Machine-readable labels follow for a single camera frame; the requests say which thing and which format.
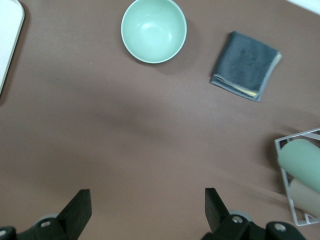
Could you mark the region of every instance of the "bowl rim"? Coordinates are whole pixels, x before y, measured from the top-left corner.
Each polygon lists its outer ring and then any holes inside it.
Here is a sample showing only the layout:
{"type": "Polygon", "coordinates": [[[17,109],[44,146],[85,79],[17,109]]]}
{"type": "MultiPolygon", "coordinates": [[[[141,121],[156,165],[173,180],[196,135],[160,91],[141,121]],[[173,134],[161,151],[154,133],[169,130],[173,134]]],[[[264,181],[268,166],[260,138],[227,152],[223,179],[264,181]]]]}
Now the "bowl rim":
{"type": "Polygon", "coordinates": [[[136,59],[138,59],[138,60],[140,60],[140,61],[142,61],[142,62],[144,62],[144,63],[148,63],[148,64],[159,64],[159,63],[163,63],[163,62],[166,62],[166,61],[172,59],[172,58],[173,58],[175,55],[177,55],[178,52],[182,49],[183,45],[185,44],[186,38],[187,38],[188,26],[187,26],[187,20],[186,20],[186,17],[185,17],[185,15],[184,15],[183,11],[182,11],[181,8],[179,7],[179,5],[176,4],[173,0],[163,0],[163,1],[167,1],[167,2],[170,2],[171,4],[173,4],[174,7],[179,11],[180,15],[182,16],[183,26],[184,26],[183,41],[181,42],[181,45],[180,45],[180,47],[178,48],[178,50],[177,50],[174,54],[172,54],[170,57],[168,57],[168,58],[166,58],[166,59],[163,59],[163,60],[160,60],[160,61],[148,61],[148,60],[142,59],[141,57],[138,57],[137,55],[135,55],[135,54],[130,50],[130,48],[129,48],[128,45],[126,44],[126,41],[125,41],[125,38],[124,38],[124,33],[123,33],[123,31],[124,31],[124,30],[123,30],[123,27],[124,27],[124,19],[125,19],[126,15],[127,15],[128,11],[132,8],[132,6],[133,6],[134,4],[136,4],[137,2],[139,2],[139,1],[145,1],[145,0],[135,0],[134,2],[132,2],[132,3],[130,4],[130,6],[126,9],[126,11],[125,11],[125,13],[124,13],[124,15],[123,15],[123,17],[122,17],[122,21],[121,21],[121,38],[122,38],[122,41],[123,41],[123,44],[124,44],[125,48],[126,48],[126,49],[129,51],[129,53],[130,53],[132,56],[134,56],[136,59]]]}

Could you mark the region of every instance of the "screw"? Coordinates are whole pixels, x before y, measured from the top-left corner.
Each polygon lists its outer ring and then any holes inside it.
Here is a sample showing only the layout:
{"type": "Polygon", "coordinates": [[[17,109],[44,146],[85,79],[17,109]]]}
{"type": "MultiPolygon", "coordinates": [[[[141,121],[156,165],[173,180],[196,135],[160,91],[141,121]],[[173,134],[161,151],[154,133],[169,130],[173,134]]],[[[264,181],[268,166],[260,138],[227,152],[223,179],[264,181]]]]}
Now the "screw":
{"type": "Polygon", "coordinates": [[[285,232],[285,231],[287,231],[287,228],[286,228],[285,226],[283,226],[282,224],[280,224],[280,223],[276,223],[276,224],[274,225],[274,228],[275,228],[276,230],[278,230],[279,232],[285,232]]]}
{"type": "Polygon", "coordinates": [[[40,227],[45,228],[48,227],[50,225],[50,221],[44,221],[43,223],[41,223],[40,227]]]}
{"type": "Polygon", "coordinates": [[[232,218],[232,221],[234,221],[236,224],[242,224],[244,221],[242,220],[242,218],[241,217],[239,217],[239,216],[234,216],[233,218],[232,218]]]}
{"type": "Polygon", "coordinates": [[[4,235],[6,235],[6,233],[7,233],[7,231],[6,231],[6,230],[1,230],[1,231],[0,231],[0,237],[2,237],[2,236],[4,236],[4,235]]]}

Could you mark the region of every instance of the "blue towel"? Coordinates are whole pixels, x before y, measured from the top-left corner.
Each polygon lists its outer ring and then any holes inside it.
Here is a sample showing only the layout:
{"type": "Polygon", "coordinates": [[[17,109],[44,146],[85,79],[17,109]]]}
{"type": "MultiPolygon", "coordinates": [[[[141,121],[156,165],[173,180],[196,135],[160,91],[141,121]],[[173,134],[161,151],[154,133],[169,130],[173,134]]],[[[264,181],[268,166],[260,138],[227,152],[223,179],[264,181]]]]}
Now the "blue towel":
{"type": "Polygon", "coordinates": [[[233,31],[220,54],[210,83],[260,102],[281,57],[278,50],[233,31]]]}

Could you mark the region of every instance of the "tabletop surface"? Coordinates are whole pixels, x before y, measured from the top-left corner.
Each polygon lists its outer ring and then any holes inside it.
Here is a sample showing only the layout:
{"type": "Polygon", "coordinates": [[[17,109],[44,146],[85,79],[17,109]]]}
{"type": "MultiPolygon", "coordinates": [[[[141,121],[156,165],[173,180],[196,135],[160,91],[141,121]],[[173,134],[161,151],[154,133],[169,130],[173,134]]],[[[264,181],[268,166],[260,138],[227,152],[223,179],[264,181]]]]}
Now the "tabletop surface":
{"type": "MultiPolygon", "coordinates": [[[[320,16],[285,0],[176,0],[185,45],[147,64],[121,39],[131,2],[21,0],[0,96],[0,226],[24,231],[86,188],[80,240],[199,240],[205,188],[261,227],[293,224],[274,140],[319,127],[320,16]],[[283,55],[262,102],[209,83],[232,31],[283,55]]],[[[319,239],[320,224],[299,230],[319,239]]]]}

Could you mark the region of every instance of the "mint green bowl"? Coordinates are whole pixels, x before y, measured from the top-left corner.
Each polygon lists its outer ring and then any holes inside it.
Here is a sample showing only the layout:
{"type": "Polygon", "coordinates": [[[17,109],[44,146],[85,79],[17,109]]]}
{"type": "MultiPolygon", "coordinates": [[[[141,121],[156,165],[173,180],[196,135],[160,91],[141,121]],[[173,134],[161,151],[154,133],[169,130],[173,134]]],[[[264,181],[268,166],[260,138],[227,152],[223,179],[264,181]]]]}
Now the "mint green bowl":
{"type": "Polygon", "coordinates": [[[187,36],[187,21],[172,0],[136,0],[124,13],[121,36],[135,58],[158,64],[180,51],[187,36]]]}

